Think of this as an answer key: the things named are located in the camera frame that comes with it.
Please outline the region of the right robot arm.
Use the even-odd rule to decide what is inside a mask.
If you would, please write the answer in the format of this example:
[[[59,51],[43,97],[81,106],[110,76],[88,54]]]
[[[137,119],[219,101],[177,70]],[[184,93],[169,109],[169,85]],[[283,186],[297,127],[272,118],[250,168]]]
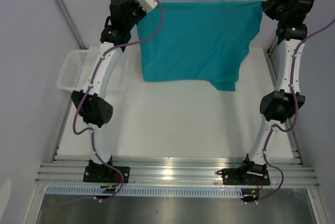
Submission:
[[[277,45],[280,53],[274,91],[264,96],[260,104],[261,127],[256,142],[241,164],[239,178],[245,184],[268,178],[268,152],[281,127],[288,119],[298,119],[298,110],[305,103],[299,87],[302,51],[307,39],[304,20],[314,0],[268,0],[262,3],[263,12],[276,20]]]

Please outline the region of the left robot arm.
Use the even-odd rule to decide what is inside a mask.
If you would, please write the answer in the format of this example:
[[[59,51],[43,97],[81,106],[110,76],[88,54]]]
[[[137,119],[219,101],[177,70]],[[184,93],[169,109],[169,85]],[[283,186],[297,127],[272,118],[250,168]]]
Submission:
[[[72,130],[75,135],[90,134],[92,155],[88,167],[96,169],[95,176],[102,182],[114,175],[106,136],[114,108],[105,99],[107,86],[125,49],[133,45],[131,30],[156,7],[160,7],[159,0],[110,0],[110,15],[100,35],[94,67],[82,88],[71,94],[76,108]]]

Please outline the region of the teal t-shirt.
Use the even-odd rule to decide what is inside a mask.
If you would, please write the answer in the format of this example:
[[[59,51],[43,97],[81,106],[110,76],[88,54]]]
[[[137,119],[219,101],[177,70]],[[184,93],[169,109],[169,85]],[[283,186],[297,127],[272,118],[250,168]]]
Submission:
[[[261,1],[163,3],[137,27],[144,81],[207,81],[234,91],[262,13]]]

